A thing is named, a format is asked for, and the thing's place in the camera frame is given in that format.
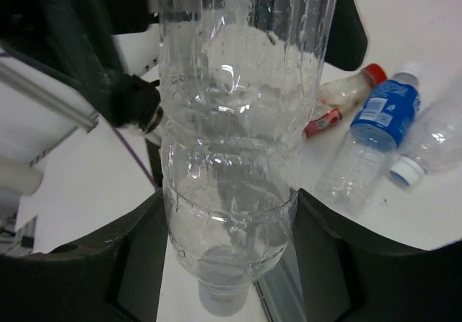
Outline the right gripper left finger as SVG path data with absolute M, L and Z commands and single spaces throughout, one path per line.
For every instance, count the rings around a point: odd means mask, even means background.
M 1 256 L 1 320 L 156 321 L 167 236 L 157 191 L 50 253 Z

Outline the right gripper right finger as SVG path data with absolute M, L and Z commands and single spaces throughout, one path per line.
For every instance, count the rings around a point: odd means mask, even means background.
M 461 242 L 425 251 L 298 192 L 293 228 L 308 321 L 460 321 Z

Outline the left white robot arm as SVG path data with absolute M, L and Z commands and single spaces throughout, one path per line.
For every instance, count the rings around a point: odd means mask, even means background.
M 229 0 L 1 0 L 1 47 L 74 88 L 110 125 L 152 132 L 162 119 L 158 82 L 124 71 L 114 35 L 144 32 L 161 19 L 187 22 Z M 305 50 L 326 44 L 326 61 L 344 71 L 364 60 L 367 36 L 354 0 L 304 0 L 315 28 Z M 250 23 L 289 40 L 295 0 L 250 0 Z

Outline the clear crushed bottle blue cap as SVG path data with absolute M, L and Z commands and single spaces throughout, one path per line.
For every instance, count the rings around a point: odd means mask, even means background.
M 167 223 L 212 315 L 240 311 L 292 236 L 335 4 L 160 0 Z

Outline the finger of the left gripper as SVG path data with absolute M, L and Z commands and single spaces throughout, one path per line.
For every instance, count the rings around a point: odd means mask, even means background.
M 367 34 L 354 0 L 336 0 L 325 62 L 343 71 L 361 67 L 367 52 Z

